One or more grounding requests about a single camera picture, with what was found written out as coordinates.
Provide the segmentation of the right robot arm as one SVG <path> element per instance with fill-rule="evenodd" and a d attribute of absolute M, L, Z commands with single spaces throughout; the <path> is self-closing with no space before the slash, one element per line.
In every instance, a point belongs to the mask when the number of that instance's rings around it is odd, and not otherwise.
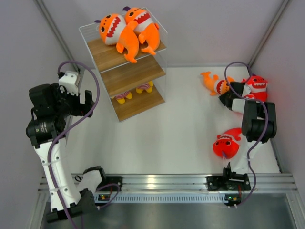
<path fill-rule="evenodd" d="M 232 82 L 229 91 L 219 96 L 221 102 L 231 111 L 243 115 L 241 134 L 246 138 L 246 153 L 240 159 L 244 162 L 244 169 L 248 169 L 254 176 L 252 187 L 248 184 L 248 175 L 240 175 L 229 171 L 222 178 L 222 183 L 227 189 L 234 189 L 243 179 L 243 190 L 253 191 L 256 186 L 256 174 L 251 166 L 251 159 L 259 148 L 269 139 L 274 138 L 277 132 L 275 103 L 263 102 L 252 95 L 244 95 L 248 92 L 244 83 Z"/>

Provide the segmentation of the large orange shark plush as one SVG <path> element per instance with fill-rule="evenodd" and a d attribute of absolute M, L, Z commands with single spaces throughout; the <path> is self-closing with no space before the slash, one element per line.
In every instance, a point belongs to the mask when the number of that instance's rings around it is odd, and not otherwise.
<path fill-rule="evenodd" d="M 115 45 L 120 54 L 126 50 L 125 60 L 137 63 L 135 57 L 139 52 L 139 41 L 134 32 L 138 25 L 136 21 L 126 23 L 122 15 L 112 13 L 94 22 L 99 24 L 99 34 L 104 44 Z"/>

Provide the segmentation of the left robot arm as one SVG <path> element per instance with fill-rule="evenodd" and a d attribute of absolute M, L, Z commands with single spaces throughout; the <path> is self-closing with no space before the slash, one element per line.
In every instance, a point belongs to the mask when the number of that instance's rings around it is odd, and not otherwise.
<path fill-rule="evenodd" d="M 101 166 L 86 169 L 76 185 L 66 154 L 66 136 L 71 129 L 66 126 L 66 119 L 92 116 L 95 107 L 92 92 L 85 91 L 82 104 L 77 86 L 42 84 L 29 90 L 29 98 L 33 108 L 26 135 L 40 158 L 49 187 L 51 212 L 46 216 L 47 222 L 71 220 L 95 211 L 93 194 L 108 184 L 104 170 Z"/>

